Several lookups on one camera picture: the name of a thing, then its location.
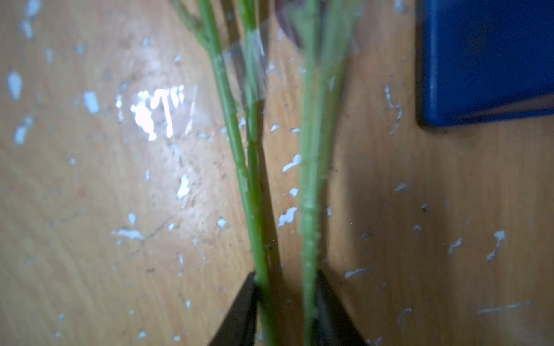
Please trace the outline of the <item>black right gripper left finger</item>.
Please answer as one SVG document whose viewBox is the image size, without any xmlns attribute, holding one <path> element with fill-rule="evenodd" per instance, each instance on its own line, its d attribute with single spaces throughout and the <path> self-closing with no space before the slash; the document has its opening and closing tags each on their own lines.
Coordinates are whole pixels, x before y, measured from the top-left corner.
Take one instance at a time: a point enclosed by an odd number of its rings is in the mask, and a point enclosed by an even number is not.
<svg viewBox="0 0 554 346">
<path fill-rule="evenodd" d="M 255 273 L 249 273 L 210 346 L 253 346 L 258 313 Z"/>
</svg>

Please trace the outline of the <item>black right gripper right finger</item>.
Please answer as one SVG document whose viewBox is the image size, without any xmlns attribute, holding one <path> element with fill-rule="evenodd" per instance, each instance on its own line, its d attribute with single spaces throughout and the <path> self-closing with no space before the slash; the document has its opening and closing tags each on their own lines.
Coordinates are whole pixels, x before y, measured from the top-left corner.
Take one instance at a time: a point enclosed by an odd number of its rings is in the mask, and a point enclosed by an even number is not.
<svg viewBox="0 0 554 346">
<path fill-rule="evenodd" d="M 319 270 L 316 280 L 315 341 L 319 346 L 365 346 L 366 342 L 332 289 L 324 273 Z"/>
</svg>

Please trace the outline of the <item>pink artificial flower bouquet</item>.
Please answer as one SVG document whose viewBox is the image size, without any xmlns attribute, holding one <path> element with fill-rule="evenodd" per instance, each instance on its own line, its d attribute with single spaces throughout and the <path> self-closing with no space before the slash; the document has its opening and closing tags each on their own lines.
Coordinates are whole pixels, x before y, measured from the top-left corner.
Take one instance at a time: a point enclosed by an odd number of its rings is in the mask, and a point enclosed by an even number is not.
<svg viewBox="0 0 554 346">
<path fill-rule="evenodd" d="M 277 1 L 281 29 L 303 51 L 305 64 L 301 124 L 300 231 L 302 235 L 303 342 L 316 345 L 316 280 L 320 240 L 322 192 L 333 153 L 333 128 L 339 112 L 347 55 L 356 27 L 360 1 Z M 239 18 L 245 33 L 245 123 L 239 132 L 237 105 L 232 95 L 224 51 L 210 1 L 199 2 L 193 15 L 182 1 L 172 7 L 183 25 L 206 51 L 227 128 L 229 146 L 245 216 L 258 288 L 257 327 L 269 345 L 278 335 L 270 269 L 264 249 L 262 145 L 259 124 L 261 39 L 256 3 L 240 1 Z"/>
</svg>

